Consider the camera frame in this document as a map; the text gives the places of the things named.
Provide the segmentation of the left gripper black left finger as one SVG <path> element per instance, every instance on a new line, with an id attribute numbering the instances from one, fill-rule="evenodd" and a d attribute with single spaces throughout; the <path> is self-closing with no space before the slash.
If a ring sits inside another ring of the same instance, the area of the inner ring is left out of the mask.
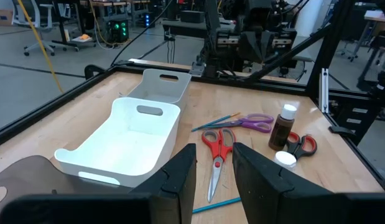
<path id="1" fill-rule="evenodd" d="M 197 147 L 188 143 L 155 174 L 130 191 L 137 199 L 131 223 L 190 223 L 197 179 Z"/>

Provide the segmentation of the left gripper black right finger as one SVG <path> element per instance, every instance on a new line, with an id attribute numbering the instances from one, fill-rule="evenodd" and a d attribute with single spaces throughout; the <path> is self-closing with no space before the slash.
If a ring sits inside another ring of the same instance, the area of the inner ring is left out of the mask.
<path id="1" fill-rule="evenodd" d="M 243 143 L 233 169 L 249 223 L 346 223 L 344 198 L 281 167 Z"/>

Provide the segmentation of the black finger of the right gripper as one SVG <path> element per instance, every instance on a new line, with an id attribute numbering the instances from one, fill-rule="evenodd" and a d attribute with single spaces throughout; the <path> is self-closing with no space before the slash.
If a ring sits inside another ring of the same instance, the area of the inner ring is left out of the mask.
<path id="1" fill-rule="evenodd" d="M 264 31 L 261 34 L 261 57 L 263 62 L 268 62 L 276 56 L 272 48 L 273 40 L 274 34 L 272 32 Z"/>
<path id="2" fill-rule="evenodd" d="M 261 61 L 261 51 L 257 44 L 256 35 L 254 32 L 247 32 L 246 38 L 248 40 L 248 59 L 253 62 Z"/>

